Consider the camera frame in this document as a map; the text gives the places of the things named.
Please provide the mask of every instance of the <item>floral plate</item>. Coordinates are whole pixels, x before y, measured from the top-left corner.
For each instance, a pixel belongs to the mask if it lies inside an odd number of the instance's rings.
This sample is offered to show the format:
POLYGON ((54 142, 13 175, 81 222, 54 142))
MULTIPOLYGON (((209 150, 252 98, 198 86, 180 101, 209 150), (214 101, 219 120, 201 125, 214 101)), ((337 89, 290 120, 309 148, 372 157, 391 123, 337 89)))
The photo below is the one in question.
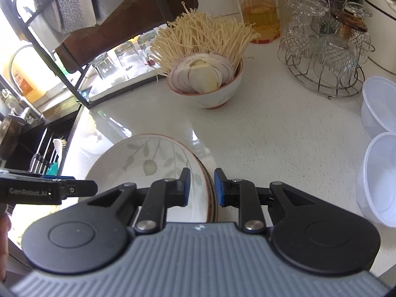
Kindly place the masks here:
POLYGON ((189 203, 168 209, 167 221, 211 222, 213 198, 205 171, 187 147, 170 137, 136 135, 115 144, 95 162, 86 180, 97 183, 98 193, 125 182, 144 188, 162 178, 179 178, 184 167, 191 171, 189 203))

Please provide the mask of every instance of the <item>brown cutting board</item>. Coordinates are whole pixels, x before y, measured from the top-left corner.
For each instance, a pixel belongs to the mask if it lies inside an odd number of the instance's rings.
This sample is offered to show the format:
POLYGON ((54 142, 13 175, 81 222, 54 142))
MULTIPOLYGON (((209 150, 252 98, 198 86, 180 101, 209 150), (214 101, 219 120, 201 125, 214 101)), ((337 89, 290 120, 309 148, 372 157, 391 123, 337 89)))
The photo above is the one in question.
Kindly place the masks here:
MULTIPOLYGON (((197 8, 198 0, 167 0, 177 17, 184 8, 197 8)), ((155 0, 124 0, 101 25, 74 31, 55 51, 68 72, 91 62, 97 55, 136 35, 165 23, 155 0)))

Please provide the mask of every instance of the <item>countertop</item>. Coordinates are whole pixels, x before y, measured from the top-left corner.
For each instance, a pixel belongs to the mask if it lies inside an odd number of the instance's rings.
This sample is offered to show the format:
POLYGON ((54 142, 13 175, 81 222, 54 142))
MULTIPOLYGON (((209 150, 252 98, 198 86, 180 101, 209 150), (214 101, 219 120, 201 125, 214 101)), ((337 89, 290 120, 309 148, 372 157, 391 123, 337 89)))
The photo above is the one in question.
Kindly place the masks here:
MULTIPOLYGON (((112 144, 158 133, 186 145, 212 175, 222 167, 230 178, 257 186, 281 180, 362 215, 355 181, 371 141, 360 120, 362 96, 328 100, 309 90, 278 60, 278 46, 275 41, 248 47, 240 89, 215 110, 180 104, 163 79, 83 109, 62 174, 84 179, 112 144), (95 129, 105 136, 97 146, 95 129)), ((370 60, 363 68, 366 77, 396 81, 370 60)), ((237 219, 237 209, 220 208, 219 221, 237 219)), ((371 271, 379 276, 396 264, 396 229, 376 227, 381 249, 371 271)))

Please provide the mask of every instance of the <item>plastic jar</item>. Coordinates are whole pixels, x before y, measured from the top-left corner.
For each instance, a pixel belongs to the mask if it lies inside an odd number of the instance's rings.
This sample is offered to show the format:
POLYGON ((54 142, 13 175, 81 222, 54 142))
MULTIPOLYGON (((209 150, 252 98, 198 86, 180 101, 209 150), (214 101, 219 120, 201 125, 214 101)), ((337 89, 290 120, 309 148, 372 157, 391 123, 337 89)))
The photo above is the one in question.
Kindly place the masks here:
POLYGON ((270 43, 280 36, 275 0, 238 0, 238 4, 245 23, 261 35, 253 43, 270 43))

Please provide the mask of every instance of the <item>bowl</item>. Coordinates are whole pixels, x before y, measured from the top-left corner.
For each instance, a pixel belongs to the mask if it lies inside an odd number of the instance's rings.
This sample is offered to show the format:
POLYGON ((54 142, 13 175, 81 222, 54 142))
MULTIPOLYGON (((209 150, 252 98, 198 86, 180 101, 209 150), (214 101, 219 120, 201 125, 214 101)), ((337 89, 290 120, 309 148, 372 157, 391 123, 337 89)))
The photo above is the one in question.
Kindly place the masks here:
POLYGON ((210 93, 205 94, 192 94, 192 93, 183 93, 181 91, 177 91, 171 88, 169 84, 168 78, 168 86, 171 91, 183 102, 187 103, 190 106, 197 108, 207 108, 207 109, 215 109, 224 105, 227 101, 230 100, 232 96, 234 96, 236 90, 241 84, 242 74, 243 74, 244 64, 241 60, 235 73, 235 77, 228 84, 222 86, 220 89, 211 91, 210 93))
POLYGON ((356 178, 356 200, 364 216, 396 228, 396 133, 376 136, 356 178))
POLYGON ((396 131, 396 84, 373 76, 363 84, 362 124, 374 138, 384 132, 396 131))

